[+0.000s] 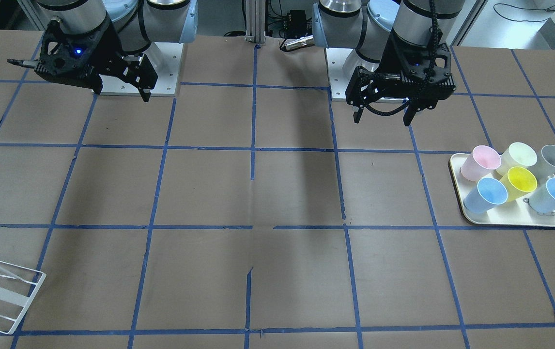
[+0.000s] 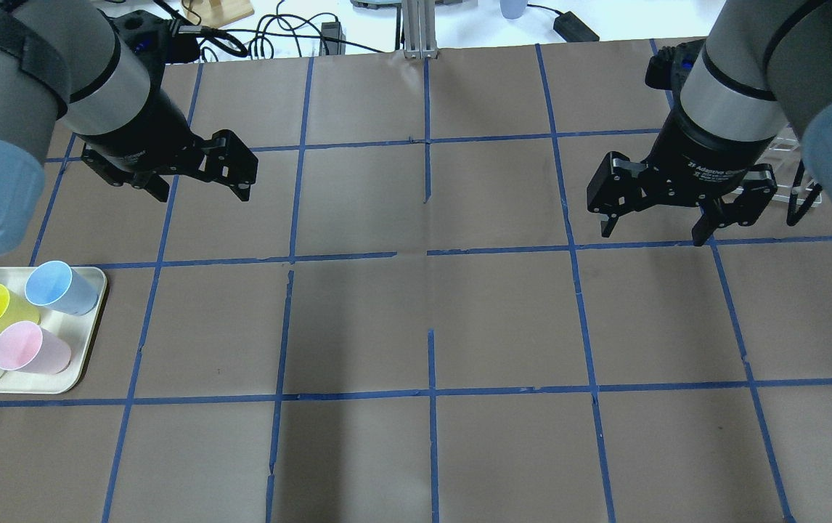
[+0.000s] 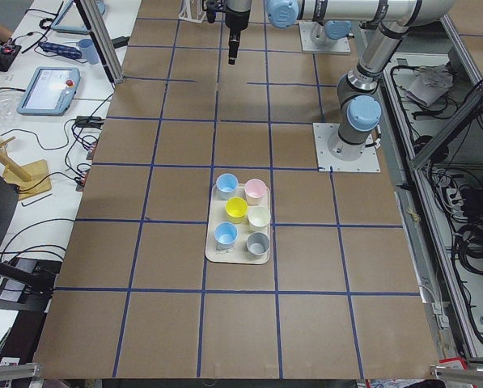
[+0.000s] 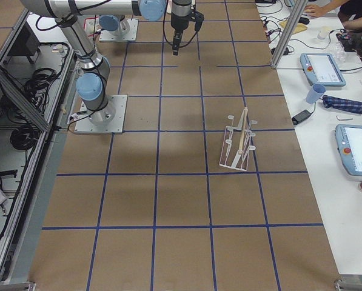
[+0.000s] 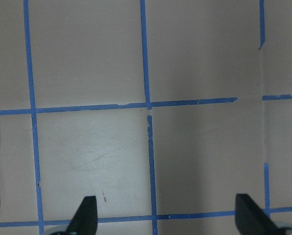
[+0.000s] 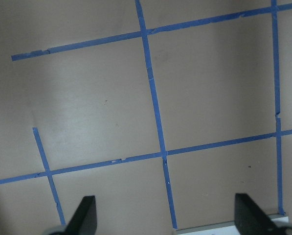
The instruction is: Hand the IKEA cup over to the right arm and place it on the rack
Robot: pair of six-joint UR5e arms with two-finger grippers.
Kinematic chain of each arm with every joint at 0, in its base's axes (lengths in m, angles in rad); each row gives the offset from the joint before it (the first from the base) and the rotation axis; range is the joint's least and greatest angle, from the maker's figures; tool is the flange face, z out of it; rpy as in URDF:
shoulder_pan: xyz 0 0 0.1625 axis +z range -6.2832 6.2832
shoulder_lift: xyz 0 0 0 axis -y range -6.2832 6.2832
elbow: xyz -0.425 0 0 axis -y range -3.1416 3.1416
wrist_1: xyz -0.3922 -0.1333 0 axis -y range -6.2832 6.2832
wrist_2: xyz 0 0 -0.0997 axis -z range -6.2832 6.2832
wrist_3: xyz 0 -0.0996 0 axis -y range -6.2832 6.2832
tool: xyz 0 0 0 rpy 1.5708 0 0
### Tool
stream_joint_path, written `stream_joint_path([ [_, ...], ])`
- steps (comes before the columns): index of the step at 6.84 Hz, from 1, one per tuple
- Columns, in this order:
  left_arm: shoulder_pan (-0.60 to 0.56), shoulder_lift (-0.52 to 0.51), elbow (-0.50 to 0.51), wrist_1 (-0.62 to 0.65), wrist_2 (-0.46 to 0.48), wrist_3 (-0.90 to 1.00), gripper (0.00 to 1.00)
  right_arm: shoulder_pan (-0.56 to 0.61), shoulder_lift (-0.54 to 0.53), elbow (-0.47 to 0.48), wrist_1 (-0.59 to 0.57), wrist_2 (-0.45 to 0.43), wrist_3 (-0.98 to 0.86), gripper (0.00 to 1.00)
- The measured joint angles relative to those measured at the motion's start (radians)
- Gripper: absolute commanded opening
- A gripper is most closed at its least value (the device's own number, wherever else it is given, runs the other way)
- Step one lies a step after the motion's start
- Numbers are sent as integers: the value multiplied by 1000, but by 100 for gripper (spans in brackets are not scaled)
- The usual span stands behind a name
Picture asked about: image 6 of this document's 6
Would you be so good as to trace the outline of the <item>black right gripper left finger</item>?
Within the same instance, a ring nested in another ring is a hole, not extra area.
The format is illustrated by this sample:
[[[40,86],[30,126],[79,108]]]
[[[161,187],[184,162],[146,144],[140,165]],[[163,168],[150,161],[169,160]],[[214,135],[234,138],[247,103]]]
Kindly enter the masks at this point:
[[[65,228],[65,234],[94,235],[96,230],[97,212],[95,196],[85,196]]]

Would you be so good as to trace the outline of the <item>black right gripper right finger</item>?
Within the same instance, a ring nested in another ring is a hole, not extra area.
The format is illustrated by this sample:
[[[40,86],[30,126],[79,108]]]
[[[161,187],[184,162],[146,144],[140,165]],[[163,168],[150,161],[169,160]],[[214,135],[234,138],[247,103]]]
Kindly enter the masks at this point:
[[[241,235],[285,235],[287,225],[275,224],[246,193],[236,193],[234,223]]]

